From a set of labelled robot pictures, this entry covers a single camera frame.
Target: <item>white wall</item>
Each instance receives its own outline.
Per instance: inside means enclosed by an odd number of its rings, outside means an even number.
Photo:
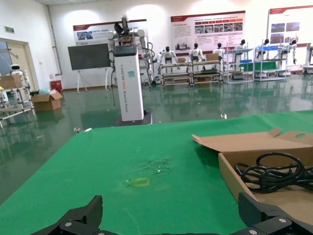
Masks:
[[[246,11],[245,39],[258,46],[267,32],[270,8],[310,5],[312,0],[109,0],[51,7],[63,69],[64,88],[76,86],[77,72],[71,71],[67,47],[74,46],[73,25],[119,21],[125,13],[130,20],[147,19],[149,40],[154,50],[171,45],[171,16]],[[84,71],[91,86],[104,85],[101,70]]]
[[[0,38],[29,43],[32,75],[40,88],[49,88],[49,74],[56,74],[57,68],[46,7],[34,0],[0,0],[0,10]],[[14,28],[15,34],[5,32],[4,26]]]

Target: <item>door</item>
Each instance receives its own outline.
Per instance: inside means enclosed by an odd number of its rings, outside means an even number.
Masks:
[[[18,64],[21,67],[21,70],[27,70],[29,83],[30,83],[30,90],[33,91],[36,89],[34,86],[33,76],[30,71],[25,46],[23,44],[17,43],[7,43],[8,49],[10,50],[10,56],[12,60],[12,64]]]

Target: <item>red trash bin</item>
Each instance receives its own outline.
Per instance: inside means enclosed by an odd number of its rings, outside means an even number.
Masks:
[[[61,93],[63,90],[61,80],[50,81],[50,88],[51,90],[56,89],[59,93]]]

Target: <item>cardboard flap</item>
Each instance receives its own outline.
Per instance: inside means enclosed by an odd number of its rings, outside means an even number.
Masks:
[[[247,133],[237,135],[223,135],[198,137],[193,135],[194,141],[219,152],[239,152],[253,150],[274,150],[311,147],[311,145],[300,141],[280,139],[280,129],[269,132]]]
[[[50,94],[50,96],[51,96],[53,99],[61,99],[61,98],[63,98],[63,96],[62,96],[60,93],[58,93],[58,92],[53,93],[53,94]]]
[[[48,102],[50,99],[50,95],[48,94],[38,94],[31,97],[31,102],[37,103],[37,102]]]
[[[313,145],[313,134],[301,131],[288,131],[276,137],[276,139],[282,139],[287,141],[293,141],[298,143],[305,143]]]

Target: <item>black display screen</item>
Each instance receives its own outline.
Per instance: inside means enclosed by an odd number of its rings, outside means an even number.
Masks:
[[[68,47],[72,70],[105,68],[110,66],[108,44]]]

